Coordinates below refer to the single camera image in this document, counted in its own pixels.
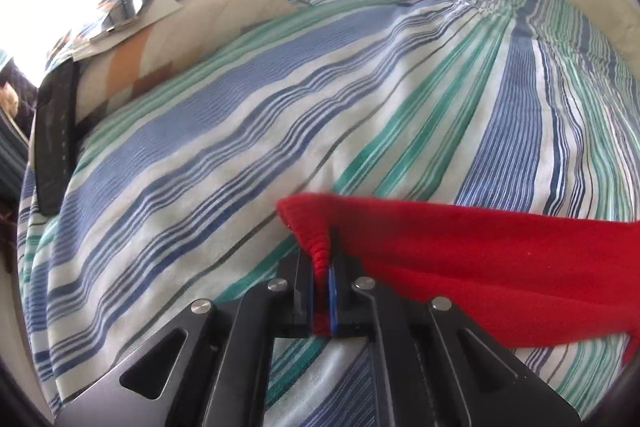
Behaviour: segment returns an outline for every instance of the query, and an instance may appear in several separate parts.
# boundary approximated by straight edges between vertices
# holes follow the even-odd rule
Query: brown patch
[[[159,86],[168,78],[171,78],[173,75],[173,68],[174,65],[169,62],[164,66],[160,66],[157,70],[146,74],[142,78],[137,79],[132,86],[131,98],[137,98],[152,90],[154,87]]]
[[[116,46],[109,65],[105,98],[111,98],[125,87],[131,86],[140,74],[140,60],[145,50],[146,41],[154,25],[142,28],[124,42]]]

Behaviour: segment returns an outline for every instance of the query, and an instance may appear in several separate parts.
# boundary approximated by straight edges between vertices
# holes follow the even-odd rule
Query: bed
[[[28,169],[20,291],[54,413],[194,299],[271,278],[288,194],[639,218],[637,84],[569,2],[291,1],[100,122],[58,216]],[[515,352],[584,415],[627,342]],[[373,425],[364,341],[276,341],[266,405],[267,426]]]

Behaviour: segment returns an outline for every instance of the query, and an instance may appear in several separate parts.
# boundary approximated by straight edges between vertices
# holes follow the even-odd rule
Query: red cloth
[[[451,298],[506,347],[627,331],[640,338],[640,224],[447,204],[296,194],[278,213],[313,259],[317,334],[326,316],[329,230],[400,295]]]

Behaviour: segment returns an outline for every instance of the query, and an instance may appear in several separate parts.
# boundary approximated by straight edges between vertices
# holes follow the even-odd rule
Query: mattress
[[[28,169],[20,291],[54,413],[194,299],[271,278],[294,192],[638,219],[637,84],[567,1],[292,2],[101,122],[58,216]],[[515,353],[584,415],[627,342]],[[373,425],[370,378],[363,339],[279,339],[265,425]]]

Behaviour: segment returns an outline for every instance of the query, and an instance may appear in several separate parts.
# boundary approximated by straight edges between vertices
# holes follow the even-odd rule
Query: red clothing
[[[296,194],[278,213],[313,259],[326,317],[329,230],[400,295],[452,299],[506,347],[640,338],[640,224],[413,201]]]

